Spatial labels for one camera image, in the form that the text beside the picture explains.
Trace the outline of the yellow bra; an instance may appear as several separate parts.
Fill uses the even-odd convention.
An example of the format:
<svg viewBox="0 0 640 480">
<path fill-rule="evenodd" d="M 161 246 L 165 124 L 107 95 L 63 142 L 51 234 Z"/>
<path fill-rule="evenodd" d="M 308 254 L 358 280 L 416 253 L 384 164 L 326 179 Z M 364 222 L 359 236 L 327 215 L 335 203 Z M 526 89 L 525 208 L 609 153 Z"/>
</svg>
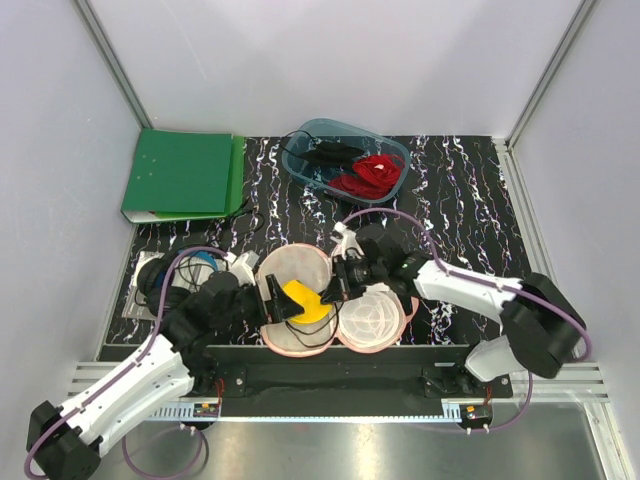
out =
<svg viewBox="0 0 640 480">
<path fill-rule="evenodd" d="M 321 296 L 297 280 L 291 280 L 283 287 L 284 293 L 303 308 L 301 314 L 294 315 L 290 321 L 308 325 L 325 318 L 332 309 L 331 305 L 321 303 Z"/>
</svg>

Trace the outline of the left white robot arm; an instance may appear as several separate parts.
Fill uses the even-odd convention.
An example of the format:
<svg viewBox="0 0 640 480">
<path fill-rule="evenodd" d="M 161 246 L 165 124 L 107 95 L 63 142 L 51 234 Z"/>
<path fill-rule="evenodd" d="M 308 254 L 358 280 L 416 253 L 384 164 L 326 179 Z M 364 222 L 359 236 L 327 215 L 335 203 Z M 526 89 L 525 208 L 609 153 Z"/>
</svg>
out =
<svg viewBox="0 0 640 480">
<path fill-rule="evenodd" d="M 207 348 L 224 328 L 251 320 L 282 321 L 304 308 L 266 278 L 268 295 L 219 272 L 198 291 L 167 290 L 157 324 L 129 357 L 59 406 L 45 401 L 31 413 L 24 471 L 35 479 L 87 479 L 112 446 L 165 403 L 223 390 L 218 363 Z"/>
</svg>

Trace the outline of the pink floral mesh laundry bag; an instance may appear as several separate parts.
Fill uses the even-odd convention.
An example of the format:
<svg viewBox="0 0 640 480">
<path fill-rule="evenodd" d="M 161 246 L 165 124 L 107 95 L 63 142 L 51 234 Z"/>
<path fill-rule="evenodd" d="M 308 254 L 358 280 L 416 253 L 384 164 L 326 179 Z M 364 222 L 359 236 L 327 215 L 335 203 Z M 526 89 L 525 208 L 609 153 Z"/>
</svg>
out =
<svg viewBox="0 0 640 480">
<path fill-rule="evenodd" d="M 340 291 L 333 257 L 308 244 L 270 253 L 258 268 L 257 284 L 268 320 L 262 341 L 273 352 L 304 358 L 326 351 L 334 341 L 361 353 L 378 353 L 399 342 L 420 306 L 384 284 L 366 286 L 349 298 Z"/>
</svg>

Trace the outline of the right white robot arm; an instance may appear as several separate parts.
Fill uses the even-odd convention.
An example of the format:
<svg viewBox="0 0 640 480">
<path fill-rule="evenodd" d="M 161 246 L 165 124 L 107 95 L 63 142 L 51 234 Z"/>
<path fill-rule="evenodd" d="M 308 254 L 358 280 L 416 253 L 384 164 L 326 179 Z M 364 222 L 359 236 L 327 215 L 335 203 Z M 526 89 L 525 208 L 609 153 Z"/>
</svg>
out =
<svg viewBox="0 0 640 480">
<path fill-rule="evenodd" d="M 336 252 L 323 303 L 354 300 L 384 286 L 400 297 L 444 302 L 499 325 L 501 334 L 481 341 L 454 371 L 454 384 L 476 396 L 490 381 L 519 370 L 553 379 L 586 343 L 586 325 L 545 275 L 492 277 L 455 267 L 422 251 L 405 251 L 377 224 L 354 231 L 337 223 Z"/>
</svg>

